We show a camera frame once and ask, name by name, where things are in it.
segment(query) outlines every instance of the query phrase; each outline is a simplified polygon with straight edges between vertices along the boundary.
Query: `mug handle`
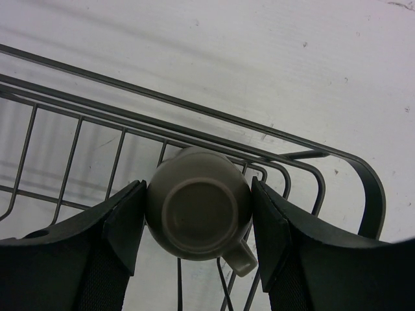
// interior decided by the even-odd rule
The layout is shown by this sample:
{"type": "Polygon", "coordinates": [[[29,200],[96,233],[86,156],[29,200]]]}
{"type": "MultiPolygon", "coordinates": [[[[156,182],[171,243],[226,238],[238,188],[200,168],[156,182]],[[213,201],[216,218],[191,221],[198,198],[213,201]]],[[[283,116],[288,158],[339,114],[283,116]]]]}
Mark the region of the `mug handle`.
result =
{"type": "Polygon", "coordinates": [[[225,252],[222,258],[239,277],[244,277],[257,266],[257,260],[245,240],[225,252]]]}

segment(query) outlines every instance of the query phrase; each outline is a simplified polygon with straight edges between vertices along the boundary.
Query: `ceramic cup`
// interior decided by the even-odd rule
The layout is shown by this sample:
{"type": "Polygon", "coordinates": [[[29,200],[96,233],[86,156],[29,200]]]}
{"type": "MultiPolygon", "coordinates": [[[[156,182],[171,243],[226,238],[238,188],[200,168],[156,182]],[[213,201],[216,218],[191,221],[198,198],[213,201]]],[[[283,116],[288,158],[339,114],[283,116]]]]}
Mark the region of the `ceramic cup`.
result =
{"type": "Polygon", "coordinates": [[[187,260],[217,257],[240,277],[257,261],[243,236],[252,217],[251,192],[226,157],[197,147],[164,161],[147,189],[146,221],[169,253],[187,260]]]}

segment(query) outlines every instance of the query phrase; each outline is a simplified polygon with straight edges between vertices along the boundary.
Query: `dish rack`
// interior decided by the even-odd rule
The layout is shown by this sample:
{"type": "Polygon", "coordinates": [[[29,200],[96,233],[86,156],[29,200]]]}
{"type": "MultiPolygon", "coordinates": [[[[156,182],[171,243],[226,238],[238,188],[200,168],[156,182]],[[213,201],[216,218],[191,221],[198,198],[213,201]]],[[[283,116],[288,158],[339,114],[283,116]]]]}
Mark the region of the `dish rack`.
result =
{"type": "MultiPolygon", "coordinates": [[[[267,181],[267,169],[275,169],[279,171],[283,176],[285,184],[282,195],[286,200],[289,199],[291,191],[291,176],[284,165],[309,172],[314,176],[318,185],[316,200],[313,205],[313,210],[311,211],[311,213],[315,216],[318,216],[320,212],[320,208],[325,196],[326,184],[323,175],[316,167],[301,162],[301,160],[332,156],[349,163],[354,168],[362,181],[365,194],[365,204],[364,214],[359,228],[359,235],[374,239],[379,238],[385,218],[385,194],[383,186],[371,166],[355,155],[351,155],[307,139],[302,139],[295,135],[291,135],[289,133],[264,126],[262,124],[242,119],[228,113],[217,111],[215,109],[201,106],[193,102],[123,82],[109,76],[100,75],[98,73],[74,67],[66,63],[57,62],[56,60],[51,60],[42,56],[31,54],[29,52],[21,51],[6,45],[0,45],[0,52],[28,62],[36,63],[41,66],[56,69],[57,71],[67,73],[69,75],[75,75],[84,79],[92,80],[94,82],[131,92],[139,96],[153,98],[166,104],[173,105],[181,109],[190,110],[195,113],[203,114],[208,117],[228,122],[230,124],[234,124],[236,126],[240,126],[263,135],[276,137],[278,139],[294,143],[300,147],[305,147],[307,149],[306,151],[291,152],[288,154],[276,154],[264,149],[248,146],[247,144],[238,143],[229,139],[186,128],[184,126],[166,122],[160,119],[155,119],[140,113],[131,112],[125,109],[110,106],[102,102],[97,102],[95,100],[72,95],[0,73],[0,97],[11,102],[15,102],[16,104],[30,106],[32,109],[25,141],[23,144],[23,151],[19,160],[16,178],[14,180],[14,185],[13,187],[0,185],[1,191],[11,193],[10,203],[7,207],[6,212],[0,216],[0,221],[6,221],[7,217],[13,212],[17,196],[26,196],[29,198],[35,198],[56,204],[51,225],[57,222],[61,211],[61,206],[63,205],[79,210],[86,210],[89,208],[87,205],[65,200],[64,194],[69,178],[69,173],[71,167],[73,166],[73,158],[79,141],[82,125],[86,122],[90,122],[121,132],[121,137],[118,142],[115,158],[113,159],[110,180],[106,189],[106,200],[110,197],[111,191],[113,189],[114,177],[119,165],[121,150],[124,146],[126,134],[132,134],[160,142],[161,152],[158,156],[158,165],[163,161],[166,148],[168,146],[177,148],[199,146],[220,152],[228,156],[228,158],[234,164],[242,166],[242,173],[244,175],[247,169],[256,171],[259,176],[261,176],[261,181],[264,182],[267,181]],[[19,187],[23,167],[25,165],[25,159],[29,148],[30,137],[34,127],[34,122],[37,116],[37,112],[40,110],[65,115],[66,117],[75,119],[77,122],[58,197],[52,197],[23,190],[19,187]]],[[[245,239],[248,238],[248,235],[249,231],[245,235],[245,239]]],[[[177,263],[178,309],[182,310],[183,302],[181,260],[178,259],[177,263]]],[[[225,296],[220,310],[224,311],[227,306],[229,310],[232,310],[230,292],[232,291],[236,275],[232,273],[228,283],[226,284],[219,259],[217,260],[217,267],[225,296]]],[[[258,270],[253,279],[244,310],[250,309],[259,281],[260,275],[258,270]]]]}

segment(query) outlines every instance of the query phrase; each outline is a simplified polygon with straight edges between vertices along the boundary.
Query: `metal wire basket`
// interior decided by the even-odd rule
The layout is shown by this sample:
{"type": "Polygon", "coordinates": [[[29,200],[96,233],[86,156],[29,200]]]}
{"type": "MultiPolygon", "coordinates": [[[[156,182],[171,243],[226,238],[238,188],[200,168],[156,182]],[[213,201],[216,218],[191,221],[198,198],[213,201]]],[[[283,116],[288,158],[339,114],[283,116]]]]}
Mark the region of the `metal wire basket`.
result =
{"type": "MultiPolygon", "coordinates": [[[[287,200],[289,199],[291,191],[291,176],[289,171],[286,169],[286,166],[309,172],[312,176],[314,176],[318,185],[316,200],[311,211],[311,213],[315,216],[318,216],[324,200],[326,191],[325,181],[323,175],[315,166],[300,160],[332,156],[349,163],[362,181],[365,204],[363,218],[359,228],[359,235],[369,238],[379,238],[385,217],[384,190],[374,170],[368,163],[357,156],[186,100],[168,96],[144,87],[139,87],[127,82],[110,78],[109,76],[93,73],[91,71],[73,67],[62,62],[57,62],[35,54],[7,47],[5,45],[0,45],[0,52],[28,62],[50,67],[70,75],[75,75],[100,84],[105,84],[110,87],[135,93],[143,97],[153,98],[158,101],[177,106],[181,109],[188,109],[195,113],[234,124],[263,135],[276,137],[278,139],[294,143],[297,146],[306,148],[306,150],[303,149],[298,152],[276,154],[267,150],[254,148],[253,146],[225,139],[223,137],[200,132],[198,130],[186,128],[184,126],[162,121],[160,119],[155,119],[147,115],[131,112],[109,104],[0,74],[0,97],[16,105],[22,104],[31,108],[29,125],[23,143],[23,150],[19,159],[16,175],[13,178],[13,186],[10,187],[8,185],[0,185],[0,191],[9,192],[11,194],[10,203],[6,208],[6,211],[0,216],[0,221],[7,221],[8,216],[14,212],[15,202],[18,196],[34,198],[55,204],[53,218],[50,220],[51,225],[58,221],[62,206],[72,207],[80,211],[87,209],[89,207],[87,204],[65,199],[65,191],[67,190],[71,167],[75,165],[74,156],[80,140],[81,129],[86,124],[97,124],[99,126],[118,131],[120,134],[110,172],[110,178],[105,188],[105,200],[108,199],[112,191],[115,190],[113,189],[113,183],[117,167],[119,167],[120,164],[121,152],[123,150],[123,146],[125,145],[125,138],[127,134],[137,137],[144,137],[160,144],[161,149],[160,154],[158,155],[157,165],[163,161],[166,150],[170,146],[176,148],[199,146],[225,154],[233,163],[241,167],[243,174],[246,174],[247,170],[250,169],[257,174],[262,181],[267,180],[269,169],[277,170],[283,176],[283,197],[287,200]],[[69,157],[66,159],[64,175],[60,181],[61,184],[58,196],[50,196],[22,189],[20,183],[35,120],[40,111],[57,113],[76,121],[76,128],[73,133],[69,157]]],[[[222,272],[223,265],[220,263],[219,259],[217,260],[217,268],[219,270],[220,281],[225,295],[221,310],[225,310],[226,306],[228,306],[229,310],[233,310],[231,306],[230,292],[232,291],[235,282],[235,274],[232,273],[230,277],[228,276],[229,279],[226,284],[226,278],[222,272]]],[[[244,310],[250,309],[259,281],[260,276],[257,271],[252,281],[244,310]]],[[[178,306],[179,310],[183,308],[182,266],[180,259],[178,259],[178,306]]]]}

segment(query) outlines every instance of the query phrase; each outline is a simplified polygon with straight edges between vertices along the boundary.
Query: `white surface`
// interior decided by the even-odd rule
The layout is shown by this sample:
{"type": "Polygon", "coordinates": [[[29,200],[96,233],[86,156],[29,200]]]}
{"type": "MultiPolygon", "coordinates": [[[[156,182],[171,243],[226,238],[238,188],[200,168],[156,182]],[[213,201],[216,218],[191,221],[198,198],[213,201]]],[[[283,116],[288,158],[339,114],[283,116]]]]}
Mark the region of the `white surface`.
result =
{"type": "MultiPolygon", "coordinates": [[[[415,12],[409,1],[401,2],[407,7],[387,2],[4,0],[0,42],[361,156],[386,190],[381,239],[396,241],[415,235],[415,12]]],[[[293,150],[277,139],[7,56],[0,56],[0,70],[270,151],[293,150]]],[[[2,184],[14,182],[29,116],[26,107],[0,101],[2,184]]],[[[54,115],[38,118],[21,185],[57,195],[76,124],[54,115]]],[[[82,130],[65,199],[93,204],[104,198],[119,133],[96,126],[82,130]]],[[[133,137],[126,143],[115,189],[149,180],[161,148],[133,137]]],[[[356,174],[336,159],[313,163],[327,183],[320,216],[356,232],[363,206],[356,174]]],[[[291,200],[309,210],[315,181],[291,172],[291,200]]],[[[279,174],[270,174],[269,182],[281,190],[279,174]]],[[[0,192],[0,212],[9,197],[0,192]]],[[[53,205],[18,198],[0,235],[23,236],[44,227],[52,212],[53,205]]],[[[60,220],[74,213],[63,207],[60,220]]],[[[175,259],[145,231],[124,309],[175,309],[175,267],[175,259]]],[[[223,293],[215,263],[184,262],[183,272],[185,310],[218,310],[223,293]]],[[[252,277],[235,284],[236,310],[252,277]]],[[[259,291],[252,310],[268,306],[259,291]]]]}

